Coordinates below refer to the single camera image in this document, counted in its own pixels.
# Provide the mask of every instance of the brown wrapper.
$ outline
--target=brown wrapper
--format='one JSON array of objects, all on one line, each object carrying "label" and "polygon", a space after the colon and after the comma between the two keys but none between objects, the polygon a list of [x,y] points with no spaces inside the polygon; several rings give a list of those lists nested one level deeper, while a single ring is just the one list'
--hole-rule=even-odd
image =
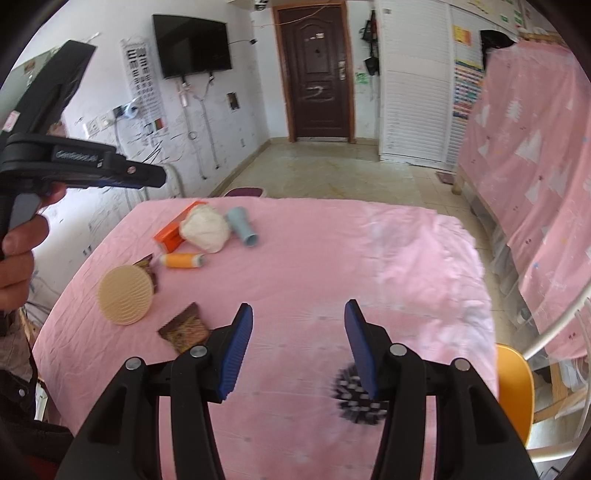
[{"label": "brown wrapper", "polygon": [[150,267],[150,263],[154,258],[153,254],[149,254],[147,257],[142,258],[142,260],[137,261],[134,265],[137,265],[139,268],[144,270],[149,276],[150,280],[152,280],[152,285],[154,286],[154,293],[158,293],[158,282],[156,281],[156,275]]},{"label": "brown wrapper", "polygon": [[205,343],[210,331],[199,319],[199,306],[192,303],[158,330],[158,333],[181,354],[193,345]]}]

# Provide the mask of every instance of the poster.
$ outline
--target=poster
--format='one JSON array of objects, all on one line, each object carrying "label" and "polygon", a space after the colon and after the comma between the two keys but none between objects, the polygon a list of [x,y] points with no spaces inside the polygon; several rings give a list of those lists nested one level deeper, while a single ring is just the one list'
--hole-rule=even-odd
[{"label": "poster", "polygon": [[519,5],[516,0],[444,0],[454,7],[478,15],[495,25],[516,34],[516,13]]},{"label": "poster", "polygon": [[121,49],[129,88],[134,97],[142,102],[142,117],[145,120],[144,135],[155,137],[168,134],[160,90],[154,77],[154,65],[150,56],[148,41],[121,41]]},{"label": "poster", "polygon": [[472,46],[472,32],[457,25],[453,26],[453,39],[468,47]]},{"label": "poster", "polygon": [[472,106],[476,103],[478,95],[480,95],[483,78],[484,71],[480,65],[456,59],[453,97],[454,117],[468,120]]},{"label": "poster", "polygon": [[369,75],[365,72],[355,72],[355,83],[357,85],[369,85]]},{"label": "poster", "polygon": [[521,15],[521,12],[519,10],[513,10],[513,13],[515,15],[515,26],[517,28],[523,27],[523,15]]}]

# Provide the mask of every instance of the power outlet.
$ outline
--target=power outlet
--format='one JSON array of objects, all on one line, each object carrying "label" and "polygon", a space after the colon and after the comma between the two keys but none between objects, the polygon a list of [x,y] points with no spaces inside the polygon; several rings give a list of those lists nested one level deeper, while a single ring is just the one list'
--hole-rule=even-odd
[{"label": "power outlet", "polygon": [[96,117],[96,121],[99,125],[99,128],[104,130],[115,123],[115,114],[113,113],[113,110],[109,110],[107,113]]},{"label": "power outlet", "polygon": [[99,123],[96,118],[93,118],[90,122],[86,122],[83,128],[86,138],[94,137],[100,132]]}]

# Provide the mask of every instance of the television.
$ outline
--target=television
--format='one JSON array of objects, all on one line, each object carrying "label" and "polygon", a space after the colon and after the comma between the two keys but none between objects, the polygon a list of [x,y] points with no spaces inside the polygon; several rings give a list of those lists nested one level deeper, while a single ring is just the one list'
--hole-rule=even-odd
[{"label": "television", "polygon": [[225,23],[179,15],[152,19],[165,79],[232,69]]}]

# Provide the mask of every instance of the orange chair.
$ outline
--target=orange chair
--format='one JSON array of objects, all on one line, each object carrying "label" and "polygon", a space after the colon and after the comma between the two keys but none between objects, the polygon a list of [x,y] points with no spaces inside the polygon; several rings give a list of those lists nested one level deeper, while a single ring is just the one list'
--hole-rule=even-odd
[{"label": "orange chair", "polygon": [[524,445],[534,422],[534,377],[523,356],[510,346],[496,344],[499,404]]}]

